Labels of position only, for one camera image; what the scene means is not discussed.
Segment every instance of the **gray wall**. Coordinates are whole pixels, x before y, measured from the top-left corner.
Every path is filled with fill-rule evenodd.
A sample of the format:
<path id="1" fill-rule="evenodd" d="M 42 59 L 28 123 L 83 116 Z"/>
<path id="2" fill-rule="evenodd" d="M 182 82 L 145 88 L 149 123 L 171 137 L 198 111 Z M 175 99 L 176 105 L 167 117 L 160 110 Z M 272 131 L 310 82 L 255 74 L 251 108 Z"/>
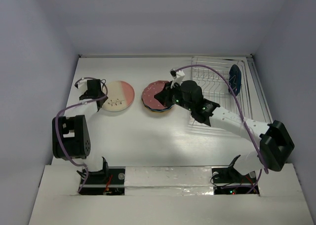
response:
<path id="1" fill-rule="evenodd" d="M 53 0 L 80 54 L 254 53 L 285 0 Z"/>
<path id="2" fill-rule="evenodd" d="M 291 161 L 316 218 L 316 0 L 287 0 L 255 55 L 274 119 L 293 141 Z"/>
<path id="3" fill-rule="evenodd" d="M 0 0 L 0 224 L 29 222 L 78 56 L 49 0 Z"/>

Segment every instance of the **dish rack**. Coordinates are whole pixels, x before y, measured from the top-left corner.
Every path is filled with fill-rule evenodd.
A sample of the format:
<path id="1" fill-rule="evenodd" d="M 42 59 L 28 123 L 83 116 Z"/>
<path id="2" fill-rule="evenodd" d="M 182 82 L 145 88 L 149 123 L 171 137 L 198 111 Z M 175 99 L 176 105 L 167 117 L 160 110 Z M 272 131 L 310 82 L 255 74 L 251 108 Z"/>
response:
<path id="1" fill-rule="evenodd" d="M 214 68 L 220 74 L 222 74 L 226 80 L 229 80 L 229 71 L 233 64 L 238 65 L 241 71 L 241 89 L 237 95 L 238 102 L 241 106 L 242 113 L 247 118 L 252 118 L 251 101 L 248 92 L 247 75 L 245 71 L 245 65 L 243 61 L 234 59 L 222 59 L 211 57 L 193 57 L 191 61 L 192 65 L 206 65 Z M 228 92 L 226 83 L 213 71 L 203 67 L 191 68 L 191 80 L 194 80 L 203 91 L 204 98 L 216 102 L 227 110 L 237 113 L 239 115 L 236 102 L 233 96 Z M 207 127 L 210 131 L 214 128 L 210 128 L 204 124 L 198 123 L 191 116 L 189 125 L 197 127 Z"/>

